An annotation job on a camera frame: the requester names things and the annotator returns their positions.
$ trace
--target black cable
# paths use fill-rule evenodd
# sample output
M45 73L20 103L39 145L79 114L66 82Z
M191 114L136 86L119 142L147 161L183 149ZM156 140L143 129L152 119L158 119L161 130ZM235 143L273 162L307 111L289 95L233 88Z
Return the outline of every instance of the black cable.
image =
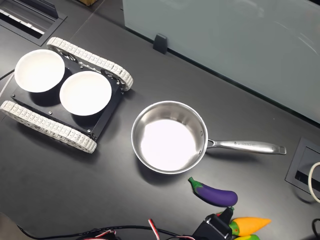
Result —
M312 227L312 231L313 231L316 239L320 240L320 235L319 235L319 233L317 233L317 229L316 229L316 223L318 221L320 221L320 218L313 219L311 227Z
M119 229L143 229L143 230L152 230L150 226L140 226L140 225L123 225L123 226L107 226L91 231L85 231L85 232L80 232L80 233L74 233L74 234L68 234L68 235L57 235L57 236L46 236L46 237L35 237L27 233L25 230L23 230L22 227L18 226L20 231L25 234L27 237L36 239L36 240L47 240L47 239L62 239L62 238L72 238L72 237L78 237L78 236L83 236L83 235L88 235L88 234L94 234L94 233L100 233L100 232L105 232L107 230L119 230ZM170 231L166 231L163 229L158 228L157 229L159 233L162 234L167 234L169 236L176 237L178 234L175 234Z
M4 79L5 77L9 76L10 74L12 74L14 71L15 71L15 70L12 69L10 72L8 72L7 74L5 74L5 75L3 75L2 77L0 77L0 81L1 81L2 79Z

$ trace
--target plastic toy vegetable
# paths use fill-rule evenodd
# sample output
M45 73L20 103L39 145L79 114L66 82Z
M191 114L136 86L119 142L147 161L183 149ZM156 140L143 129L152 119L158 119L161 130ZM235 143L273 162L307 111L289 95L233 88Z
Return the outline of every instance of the plastic toy vegetable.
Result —
M229 224L229 227L232 229L233 235L245 237L255 233L259 229L262 229L269 223L271 223L271 220L267 218L239 217L234 219Z
M238 237L236 240L260 240L260 238L257 235L250 235Z
M188 181L191 183L196 195L207 203L215 206L231 207L238 201L238 196L234 191L215 189L194 180L192 177Z

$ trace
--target toy pepper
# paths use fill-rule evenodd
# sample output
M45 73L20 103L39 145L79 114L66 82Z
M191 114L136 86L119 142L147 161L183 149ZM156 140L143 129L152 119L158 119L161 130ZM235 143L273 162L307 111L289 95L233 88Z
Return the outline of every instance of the toy pepper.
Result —
M234 219L229 227L232 229L232 234L240 237L251 235L262 229L267 224L271 223L270 219L260 217L239 217Z

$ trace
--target white bowl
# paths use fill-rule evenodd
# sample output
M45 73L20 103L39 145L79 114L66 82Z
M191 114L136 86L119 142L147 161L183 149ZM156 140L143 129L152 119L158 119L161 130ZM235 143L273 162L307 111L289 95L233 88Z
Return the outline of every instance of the white bowl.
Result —
M65 74L65 63L51 50L31 51L20 58L15 66L14 78L20 88L42 93L56 86Z
M68 77L63 83L60 101L68 112L88 116L104 109L111 94L111 85L103 75L94 71L82 71Z

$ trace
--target white cable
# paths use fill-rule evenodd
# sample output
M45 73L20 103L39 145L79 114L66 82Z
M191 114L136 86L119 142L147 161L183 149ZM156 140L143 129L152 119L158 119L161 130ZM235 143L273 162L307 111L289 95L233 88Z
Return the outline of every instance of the white cable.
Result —
M310 169L309 177L308 177L308 187L309 187L309 191L310 191L311 196L314 198L314 200L316 200L318 203L320 203L320 200L315 195L314 190L312 189L312 185L311 185L312 174L314 173L314 170L317 166L320 166L320 162L313 164L313 166Z
M14 78L15 73L13 72L9 78L9 80L5 83L4 87L2 88L2 91L0 92L0 98L2 96L2 94L4 93L4 91L6 90L7 86L9 85L9 83L11 82L11 79Z

